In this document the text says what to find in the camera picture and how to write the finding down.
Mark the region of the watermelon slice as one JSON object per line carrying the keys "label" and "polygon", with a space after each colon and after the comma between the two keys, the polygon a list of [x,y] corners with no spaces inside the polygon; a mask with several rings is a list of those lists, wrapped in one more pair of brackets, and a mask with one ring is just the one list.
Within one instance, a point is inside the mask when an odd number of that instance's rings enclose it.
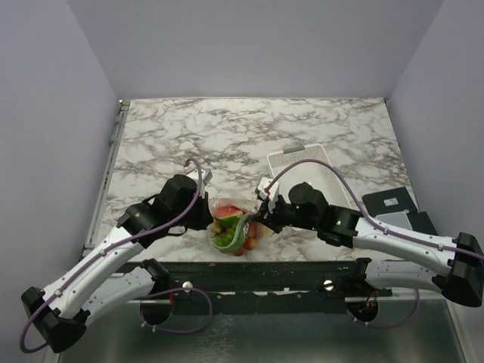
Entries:
{"label": "watermelon slice", "polygon": [[215,208],[213,218],[222,227],[231,227],[232,225],[236,225],[243,215],[244,211],[242,209],[233,205],[225,205]]}

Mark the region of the red strawberry pile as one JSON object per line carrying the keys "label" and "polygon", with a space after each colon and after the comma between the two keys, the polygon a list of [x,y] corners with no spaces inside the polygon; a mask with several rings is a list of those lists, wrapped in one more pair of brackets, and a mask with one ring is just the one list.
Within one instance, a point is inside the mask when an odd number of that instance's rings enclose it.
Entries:
{"label": "red strawberry pile", "polygon": [[264,226],[258,222],[250,222],[248,231],[247,231],[247,238],[244,242],[244,245],[241,248],[239,248],[236,252],[234,252],[234,255],[241,256],[244,254],[246,250],[251,251],[256,249],[263,235],[264,235]]}

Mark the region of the green grape bunch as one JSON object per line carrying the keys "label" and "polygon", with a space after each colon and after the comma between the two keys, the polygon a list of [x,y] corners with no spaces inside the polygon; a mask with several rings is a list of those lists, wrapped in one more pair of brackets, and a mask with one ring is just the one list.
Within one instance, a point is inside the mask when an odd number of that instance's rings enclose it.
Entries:
{"label": "green grape bunch", "polygon": [[234,231],[224,231],[217,234],[212,238],[212,243],[216,248],[227,249],[235,245],[234,242],[235,232]]}

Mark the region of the clear zip top bag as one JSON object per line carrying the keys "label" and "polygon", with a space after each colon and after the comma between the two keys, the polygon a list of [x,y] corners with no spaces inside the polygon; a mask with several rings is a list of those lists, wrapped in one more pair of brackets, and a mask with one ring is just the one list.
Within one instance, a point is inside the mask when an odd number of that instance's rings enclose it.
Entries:
{"label": "clear zip top bag", "polygon": [[[215,250],[218,250],[220,253],[234,255],[234,252],[236,252],[239,248],[241,248],[244,245],[244,242],[247,238],[249,223],[257,222],[255,214],[257,212],[259,203],[256,202],[255,200],[248,200],[248,199],[234,199],[234,198],[213,199],[209,202],[209,210],[212,216],[217,206],[225,206],[225,205],[233,205],[239,209],[242,209],[244,211],[244,215],[241,217],[241,219],[236,225],[232,225],[231,227],[222,227],[213,218],[213,222],[207,228],[207,240],[208,240],[208,244]],[[224,231],[235,232],[235,237],[234,237],[235,245],[227,249],[216,248],[212,243],[212,238]],[[259,241],[259,245],[261,243],[265,243],[272,235],[273,235],[273,232],[269,228],[264,226],[264,235],[262,239]]]}

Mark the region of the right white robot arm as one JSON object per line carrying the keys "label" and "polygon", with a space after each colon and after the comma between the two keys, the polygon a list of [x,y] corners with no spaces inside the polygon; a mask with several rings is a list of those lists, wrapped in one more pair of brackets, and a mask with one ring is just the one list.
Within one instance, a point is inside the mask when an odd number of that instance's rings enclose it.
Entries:
{"label": "right white robot arm", "polygon": [[373,288],[406,287],[441,293],[466,307],[482,305],[483,251],[472,234],[441,237],[388,225],[363,212],[330,205],[306,182],[293,186],[285,200],[278,182],[262,178],[256,196],[262,202],[258,221],[276,233],[301,228],[331,246],[392,256],[391,261],[371,261],[365,270],[348,276],[347,286],[357,296]]}

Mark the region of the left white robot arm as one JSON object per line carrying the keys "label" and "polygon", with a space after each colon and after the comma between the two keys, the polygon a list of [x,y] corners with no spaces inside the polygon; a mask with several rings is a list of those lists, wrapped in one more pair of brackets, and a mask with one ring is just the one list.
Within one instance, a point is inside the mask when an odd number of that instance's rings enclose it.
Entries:
{"label": "left white robot arm", "polygon": [[170,178],[160,193],[129,206],[104,240],[65,275],[44,288],[30,287],[21,296],[29,317],[55,353],[73,346],[87,327],[110,310],[136,298],[156,299],[191,289],[177,282],[154,259],[146,259],[121,278],[112,276],[172,227],[195,231],[213,221],[204,188],[211,173],[203,170]]}

